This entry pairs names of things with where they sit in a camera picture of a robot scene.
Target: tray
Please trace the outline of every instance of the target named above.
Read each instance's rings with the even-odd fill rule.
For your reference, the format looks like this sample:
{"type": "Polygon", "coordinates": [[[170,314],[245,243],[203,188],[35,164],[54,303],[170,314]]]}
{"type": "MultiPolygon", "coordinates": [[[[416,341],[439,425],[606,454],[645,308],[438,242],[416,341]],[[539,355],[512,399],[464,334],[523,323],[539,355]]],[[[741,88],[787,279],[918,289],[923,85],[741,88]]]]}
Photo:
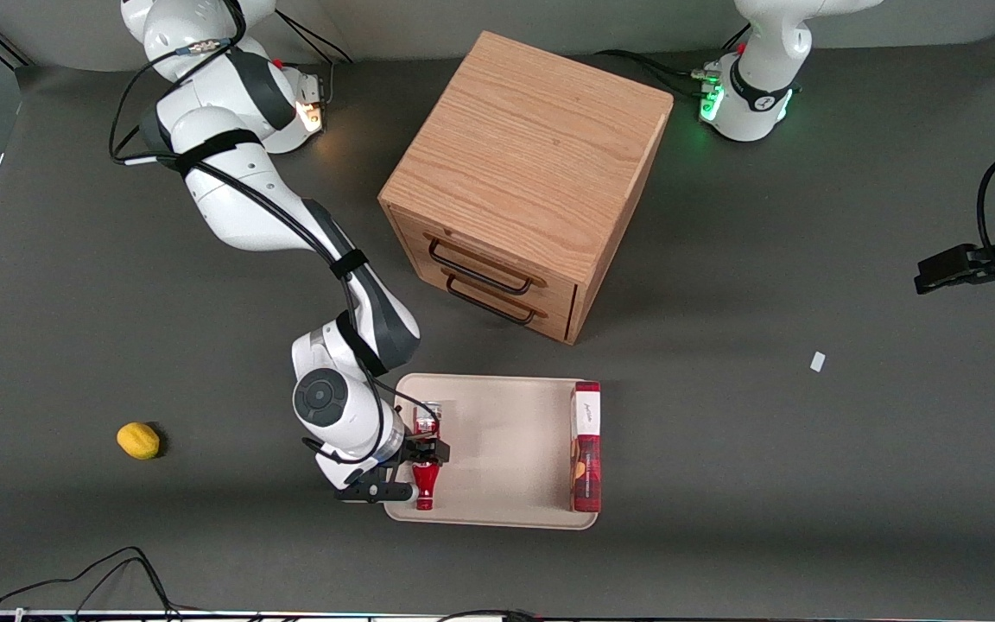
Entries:
{"type": "MultiPolygon", "coordinates": [[[[440,436],[451,461],[440,468],[434,508],[383,504],[411,523],[585,529],[597,513],[570,511],[570,391],[578,378],[409,374],[398,390],[440,402],[440,436]]],[[[414,404],[398,397],[412,425],[414,404]]],[[[411,469],[398,473],[412,481],[411,469]]]]}

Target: red box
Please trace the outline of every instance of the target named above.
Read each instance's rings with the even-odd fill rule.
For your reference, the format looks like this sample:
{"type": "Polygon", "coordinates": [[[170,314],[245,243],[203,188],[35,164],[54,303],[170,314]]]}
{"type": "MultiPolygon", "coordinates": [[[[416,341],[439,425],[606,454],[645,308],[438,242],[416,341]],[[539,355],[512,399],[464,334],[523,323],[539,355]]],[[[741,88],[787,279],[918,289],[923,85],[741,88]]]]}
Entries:
{"type": "Polygon", "coordinates": [[[576,382],[570,409],[570,509],[600,512],[601,385],[576,382]]]}

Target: lemon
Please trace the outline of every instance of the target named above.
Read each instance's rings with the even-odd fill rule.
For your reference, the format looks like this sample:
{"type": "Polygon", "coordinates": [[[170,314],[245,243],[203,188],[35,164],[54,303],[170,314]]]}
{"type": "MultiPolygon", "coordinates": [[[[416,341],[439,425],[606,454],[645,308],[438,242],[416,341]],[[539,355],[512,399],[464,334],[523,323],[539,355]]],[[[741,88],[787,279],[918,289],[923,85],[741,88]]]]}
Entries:
{"type": "Polygon", "coordinates": [[[148,424],[127,422],[117,431],[117,444],[136,460],[149,460],[159,454],[159,435],[148,424]]]}

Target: gray table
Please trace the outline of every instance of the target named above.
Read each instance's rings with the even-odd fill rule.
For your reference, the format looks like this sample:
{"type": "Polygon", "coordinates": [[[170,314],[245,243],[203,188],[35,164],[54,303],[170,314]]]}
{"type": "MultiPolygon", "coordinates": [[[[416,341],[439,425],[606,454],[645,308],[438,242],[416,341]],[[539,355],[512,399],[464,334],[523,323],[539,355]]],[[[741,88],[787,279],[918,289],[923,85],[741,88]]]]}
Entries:
{"type": "MultiPolygon", "coordinates": [[[[289,343],[343,308],[324,265],[219,243],[177,175],[106,161],[125,75],[47,68],[21,76],[0,169],[0,593],[134,543],[175,600],[225,609],[995,619],[995,288],[912,287],[976,237],[995,40],[818,51],[761,144],[680,101],[574,347],[423,284],[375,201],[456,66],[340,67],[328,132],[277,161],[417,315],[391,381],[603,382],[596,526],[332,501],[288,406],[289,343]],[[162,422],[169,457],[122,454],[135,420],[162,422]]],[[[154,599],[131,575],[95,605],[154,599]]]]}

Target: drawer handle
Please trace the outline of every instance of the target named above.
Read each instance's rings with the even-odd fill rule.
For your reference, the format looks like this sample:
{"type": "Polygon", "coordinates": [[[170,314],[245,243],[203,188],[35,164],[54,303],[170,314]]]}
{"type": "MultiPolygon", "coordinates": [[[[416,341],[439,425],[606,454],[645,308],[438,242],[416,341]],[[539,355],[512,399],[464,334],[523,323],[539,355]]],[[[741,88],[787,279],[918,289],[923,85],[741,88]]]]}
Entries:
{"type": "Polygon", "coordinates": [[[435,248],[437,248],[438,245],[440,245],[440,240],[432,238],[432,243],[429,244],[429,256],[432,260],[438,264],[445,265],[447,268],[451,268],[457,272],[462,272],[463,275],[467,275],[474,280],[482,281],[482,283],[485,283],[487,286],[493,287],[498,291],[503,291],[508,295],[522,295],[524,292],[529,291],[529,287],[532,286],[532,279],[528,278],[524,279],[524,284],[521,287],[512,288],[510,286],[506,286],[505,283],[490,279],[489,276],[483,275],[481,272],[471,270],[470,268],[467,268],[466,265],[455,263],[453,260],[447,259],[447,257],[440,257],[437,253],[435,253],[435,248]]]}
{"type": "Polygon", "coordinates": [[[514,324],[520,324],[520,326],[525,326],[525,324],[528,324],[536,317],[536,311],[533,308],[529,308],[529,314],[524,316],[524,318],[517,318],[516,315],[506,314],[506,312],[502,311],[501,308],[491,307],[489,306],[489,304],[486,304],[485,302],[482,302],[481,300],[474,298],[474,296],[463,294],[463,292],[458,291],[454,287],[451,287],[451,284],[453,284],[454,282],[455,282],[455,275],[447,275],[448,294],[454,295],[455,298],[461,298],[463,300],[466,300],[467,302],[473,304],[473,306],[475,307],[485,308],[486,311],[490,311],[491,314],[497,315],[498,318],[505,318],[506,320],[509,320],[509,322],[513,322],[514,324]]]}

